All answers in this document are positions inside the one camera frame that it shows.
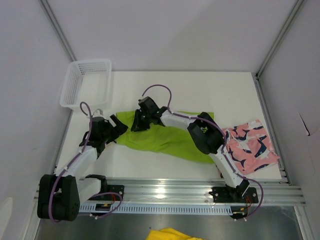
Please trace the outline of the left aluminium frame post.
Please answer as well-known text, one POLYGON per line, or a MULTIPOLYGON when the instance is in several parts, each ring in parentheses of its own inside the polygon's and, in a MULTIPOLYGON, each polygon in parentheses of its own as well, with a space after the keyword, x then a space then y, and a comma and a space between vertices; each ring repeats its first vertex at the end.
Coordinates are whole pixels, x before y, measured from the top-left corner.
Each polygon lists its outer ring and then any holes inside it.
POLYGON ((58 41, 60 42, 60 45, 62 46, 68 60, 70 62, 74 62, 77 60, 74 51, 72 50, 71 45, 69 44, 65 33, 58 21, 58 18, 56 17, 50 2, 48 0, 39 0, 38 1, 44 14, 46 15, 48 22, 50 23, 53 31, 55 32, 55 35, 58 39, 58 41))

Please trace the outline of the lime green shorts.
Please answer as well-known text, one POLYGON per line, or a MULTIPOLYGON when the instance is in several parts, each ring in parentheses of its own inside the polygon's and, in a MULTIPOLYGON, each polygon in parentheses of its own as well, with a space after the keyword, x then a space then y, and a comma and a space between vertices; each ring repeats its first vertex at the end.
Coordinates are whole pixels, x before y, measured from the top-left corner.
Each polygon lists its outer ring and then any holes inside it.
POLYGON ((151 124, 145 131, 131 131, 135 112, 117 112, 116 117, 129 128, 116 142, 130 149, 162 153, 187 161, 213 164, 210 156, 198 150, 188 131, 170 126, 151 124))

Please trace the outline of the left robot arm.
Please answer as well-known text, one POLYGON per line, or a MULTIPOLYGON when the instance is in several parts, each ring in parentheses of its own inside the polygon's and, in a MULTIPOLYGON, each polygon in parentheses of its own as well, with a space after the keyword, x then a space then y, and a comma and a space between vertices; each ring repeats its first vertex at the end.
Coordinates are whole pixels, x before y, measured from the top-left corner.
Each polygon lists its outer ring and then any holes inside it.
POLYGON ((87 169, 101 156, 106 146, 122 136, 128 127, 115 115, 90 116, 89 130, 83 135, 76 155, 53 174, 45 174, 39 182, 37 216, 55 223, 73 221, 80 207, 90 199, 121 203, 123 191, 113 191, 103 175, 89 174, 87 169))

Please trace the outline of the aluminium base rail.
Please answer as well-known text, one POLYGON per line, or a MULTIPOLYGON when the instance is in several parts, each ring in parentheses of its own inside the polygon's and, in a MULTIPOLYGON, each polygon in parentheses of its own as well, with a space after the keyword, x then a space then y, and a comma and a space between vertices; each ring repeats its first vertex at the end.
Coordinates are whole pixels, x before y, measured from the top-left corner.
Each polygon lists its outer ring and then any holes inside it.
MULTIPOLYGON (((124 202, 131 204, 204 205, 213 201, 212 187, 223 187, 223 179, 108 178, 110 185, 124 186, 124 202)), ((300 186, 287 182, 261 182, 263 206, 305 206, 300 186)))

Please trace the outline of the aluminium frame post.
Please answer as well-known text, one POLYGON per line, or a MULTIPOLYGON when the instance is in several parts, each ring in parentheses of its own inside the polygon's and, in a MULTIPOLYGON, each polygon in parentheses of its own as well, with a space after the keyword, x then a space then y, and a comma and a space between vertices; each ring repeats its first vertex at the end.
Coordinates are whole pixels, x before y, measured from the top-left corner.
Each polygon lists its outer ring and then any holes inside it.
POLYGON ((279 47, 281 46, 282 42, 284 41, 286 35, 290 31, 291 27, 293 26, 296 18, 298 17, 306 2, 306 0, 296 0, 294 2, 292 9, 290 10, 288 16, 285 18, 285 21, 282 24, 274 42, 272 43, 272 46, 270 47, 257 73, 255 74, 255 77, 258 81, 260 80, 264 71, 267 69, 268 65, 271 63, 274 55, 278 51, 279 47))
POLYGON ((44 14, 46 15, 48 22, 50 23, 53 31, 55 32, 55 35, 58 39, 58 41, 60 42, 60 45, 62 46, 68 60, 70 62, 74 62, 77 60, 74 51, 72 50, 71 45, 69 44, 65 33, 58 21, 58 18, 56 17, 50 2, 48 0, 39 0, 38 1, 44 14))

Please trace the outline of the right aluminium frame post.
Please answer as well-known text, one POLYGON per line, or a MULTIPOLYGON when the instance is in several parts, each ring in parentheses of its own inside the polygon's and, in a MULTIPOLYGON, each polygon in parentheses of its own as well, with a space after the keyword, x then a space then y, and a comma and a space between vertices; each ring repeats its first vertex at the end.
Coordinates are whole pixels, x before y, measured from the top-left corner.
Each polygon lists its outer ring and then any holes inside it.
POLYGON ((281 46, 282 42, 284 41, 286 35, 290 31, 291 27, 293 26, 296 18, 298 17, 306 2, 306 0, 296 0, 294 2, 292 9, 290 10, 288 16, 285 18, 285 21, 282 24, 274 42, 272 43, 272 46, 270 47, 257 73, 255 74, 255 77, 258 81, 260 80, 264 71, 267 69, 268 65, 271 63, 274 55, 278 51, 279 47, 281 46))

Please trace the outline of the white perforated plastic basket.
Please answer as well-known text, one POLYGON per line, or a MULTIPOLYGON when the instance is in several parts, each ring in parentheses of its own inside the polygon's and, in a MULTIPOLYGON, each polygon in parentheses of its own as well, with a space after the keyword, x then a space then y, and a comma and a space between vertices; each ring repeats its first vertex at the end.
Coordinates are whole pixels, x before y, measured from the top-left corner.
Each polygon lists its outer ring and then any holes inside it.
POLYGON ((73 61, 68 65, 59 104, 74 111, 80 103, 91 108, 103 107, 111 101, 112 62, 109 59, 73 61))

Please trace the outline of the yellow cloth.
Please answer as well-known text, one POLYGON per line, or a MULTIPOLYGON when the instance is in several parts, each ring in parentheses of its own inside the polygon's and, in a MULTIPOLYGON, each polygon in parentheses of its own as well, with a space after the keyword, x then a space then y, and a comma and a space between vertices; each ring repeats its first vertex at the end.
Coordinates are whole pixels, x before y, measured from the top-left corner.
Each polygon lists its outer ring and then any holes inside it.
POLYGON ((163 228, 149 231, 146 240, 203 240, 199 237, 189 236, 173 228, 163 228))

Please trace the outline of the pink shark print shorts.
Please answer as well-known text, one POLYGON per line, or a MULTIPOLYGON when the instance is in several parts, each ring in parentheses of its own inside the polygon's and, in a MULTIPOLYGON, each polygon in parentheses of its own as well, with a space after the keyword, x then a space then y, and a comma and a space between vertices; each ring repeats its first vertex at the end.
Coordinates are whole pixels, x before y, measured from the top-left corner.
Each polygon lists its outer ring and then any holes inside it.
POLYGON ((280 157, 260 120, 224 128, 223 131, 227 139, 226 152, 245 177, 271 182, 282 178, 280 157))

